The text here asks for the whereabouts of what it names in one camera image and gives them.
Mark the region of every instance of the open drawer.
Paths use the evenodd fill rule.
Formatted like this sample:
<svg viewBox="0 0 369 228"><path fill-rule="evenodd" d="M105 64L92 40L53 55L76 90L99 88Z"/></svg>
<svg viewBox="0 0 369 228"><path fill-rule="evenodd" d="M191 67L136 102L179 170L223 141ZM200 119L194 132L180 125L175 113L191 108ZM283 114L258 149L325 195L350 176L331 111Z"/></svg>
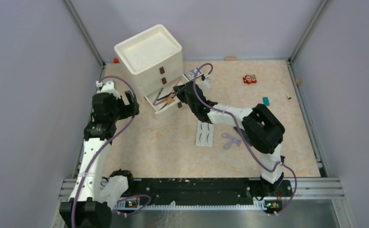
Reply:
<svg viewBox="0 0 369 228"><path fill-rule="evenodd" d="M184 76L180 76L178 77L176 80L171 81L170 83L166 84L163 89L161 94L159 95L159 97L164 97L168 94L170 94L173 91L173 87L177 84L182 85L186 82L188 82L189 80ZM153 105L156 97L158 96L160 92L160 89L149 94L148 96L145 96L145 100L146 102L149 103L149 105L152 106L152 108L155 110L155 118L157 118L158 120L164 119L167 116L173 114L174 112L176 112L177 110L179 110L180 108L183 108L184 103L182 103L177 97L174 97L174 102L171 104L168 104L166 106L164 106L166 104L166 102L162 102L160 104L157 104L159 101L156 102L156 105Z"/></svg>

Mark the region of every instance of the white wall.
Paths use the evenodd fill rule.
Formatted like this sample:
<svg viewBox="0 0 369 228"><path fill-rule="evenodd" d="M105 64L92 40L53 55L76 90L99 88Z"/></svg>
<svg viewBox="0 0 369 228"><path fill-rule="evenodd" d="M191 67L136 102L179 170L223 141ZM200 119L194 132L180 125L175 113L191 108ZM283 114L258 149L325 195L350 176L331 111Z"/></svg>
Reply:
<svg viewBox="0 0 369 228"><path fill-rule="evenodd" d="M98 76L61 0L0 0L0 228L49 227Z"/></svg>
<svg viewBox="0 0 369 228"><path fill-rule="evenodd" d="M187 60L286 58L321 0L73 0L102 58L114 46L163 24Z"/></svg>
<svg viewBox="0 0 369 228"><path fill-rule="evenodd" d="M332 1L295 68L327 169L369 227L369 1Z"/></svg>

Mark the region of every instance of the wooden tabletop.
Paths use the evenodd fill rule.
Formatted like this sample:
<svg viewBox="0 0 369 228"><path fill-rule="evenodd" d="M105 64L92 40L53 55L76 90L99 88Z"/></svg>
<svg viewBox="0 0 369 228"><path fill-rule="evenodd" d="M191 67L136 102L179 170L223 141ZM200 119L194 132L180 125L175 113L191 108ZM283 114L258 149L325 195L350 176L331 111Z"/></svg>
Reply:
<svg viewBox="0 0 369 228"><path fill-rule="evenodd" d="M185 70L205 62L185 62ZM263 61L210 61L214 65L212 86L204 91L208 100L234 107L255 107L268 97L271 112L285 127L281 155L299 177L319 177L319 170L307 134L299 103L296 99L286 62ZM123 78L121 64L108 64L105 76ZM244 84L244 75L256 75L256 84ZM128 88L118 83L120 94ZM223 145L228 139L222 133L238 137L229 125L216 124L212 147L195 145L198 120L184 106L175 114L157 121L152 107L140 103L140 114L127 130L117 137L106 157L104 176L118 169L131 170L136 178L218 178L259 177L261 170L246 147L235 144L229 150ZM117 122L120 130L128 120ZM285 176L292 174L285 170Z"/></svg>

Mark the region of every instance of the scissors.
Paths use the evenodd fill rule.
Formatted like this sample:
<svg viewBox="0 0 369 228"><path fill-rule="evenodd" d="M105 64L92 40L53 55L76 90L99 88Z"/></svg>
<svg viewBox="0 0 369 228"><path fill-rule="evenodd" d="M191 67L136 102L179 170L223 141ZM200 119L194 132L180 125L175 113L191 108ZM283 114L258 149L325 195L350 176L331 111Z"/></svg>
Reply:
<svg viewBox="0 0 369 228"><path fill-rule="evenodd" d="M237 146L240 146L240 144L242 142L240 139L232 137L228 133L222 133L221 136L222 136L222 138L232 140L232 141L226 143L225 145L223 145L223 149L225 149L225 150L229 149L232 146L232 144L234 144L234 143L236 143Z"/></svg>

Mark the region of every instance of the red toy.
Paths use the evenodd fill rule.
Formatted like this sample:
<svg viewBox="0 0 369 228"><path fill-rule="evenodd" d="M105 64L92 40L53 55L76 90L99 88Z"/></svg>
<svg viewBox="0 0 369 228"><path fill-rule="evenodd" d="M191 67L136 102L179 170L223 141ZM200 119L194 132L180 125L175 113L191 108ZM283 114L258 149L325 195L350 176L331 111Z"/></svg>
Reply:
<svg viewBox="0 0 369 228"><path fill-rule="evenodd" d="M243 82L246 84L257 83L255 75L246 75L243 77Z"/></svg>

